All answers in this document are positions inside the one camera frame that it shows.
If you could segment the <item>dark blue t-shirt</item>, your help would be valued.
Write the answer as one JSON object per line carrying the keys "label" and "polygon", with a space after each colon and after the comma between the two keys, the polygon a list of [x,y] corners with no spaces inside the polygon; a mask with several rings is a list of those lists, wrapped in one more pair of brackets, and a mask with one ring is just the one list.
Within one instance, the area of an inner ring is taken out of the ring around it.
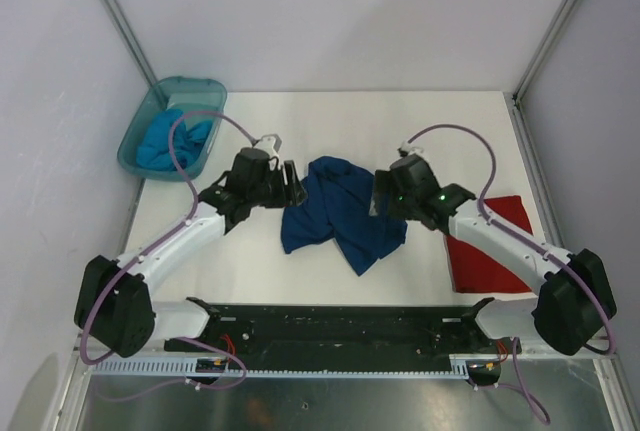
{"label": "dark blue t-shirt", "polygon": [[403,220],[369,214],[374,175],[347,160],[322,156],[308,164],[306,200],[284,210],[281,244],[287,254],[333,240],[358,276],[405,244]]}

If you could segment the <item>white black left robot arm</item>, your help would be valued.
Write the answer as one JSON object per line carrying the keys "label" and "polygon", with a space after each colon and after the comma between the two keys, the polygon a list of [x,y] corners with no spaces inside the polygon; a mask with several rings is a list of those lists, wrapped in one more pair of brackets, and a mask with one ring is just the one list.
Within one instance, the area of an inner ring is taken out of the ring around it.
{"label": "white black left robot arm", "polygon": [[197,349],[214,348],[221,327],[213,308],[196,298],[161,302],[154,293],[201,248],[224,237],[256,207],[298,206],[306,192],[293,161],[245,147],[230,170],[197,193],[195,204],[153,242],[114,260],[86,266],[74,314],[81,339],[94,338],[128,358],[148,342],[187,338]]}

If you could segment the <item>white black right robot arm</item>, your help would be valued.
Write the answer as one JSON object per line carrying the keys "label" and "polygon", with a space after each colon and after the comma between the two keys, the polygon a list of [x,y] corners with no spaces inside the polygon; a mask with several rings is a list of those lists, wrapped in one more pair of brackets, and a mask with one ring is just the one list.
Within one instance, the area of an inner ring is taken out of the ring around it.
{"label": "white black right robot arm", "polygon": [[374,174],[371,211],[416,221],[466,243],[517,276],[531,299],[490,299],[461,327],[463,344],[484,352],[497,338],[539,338],[572,356],[599,331],[612,331],[615,303],[594,253],[547,244],[485,208],[458,184],[440,186],[429,164],[410,154]]}

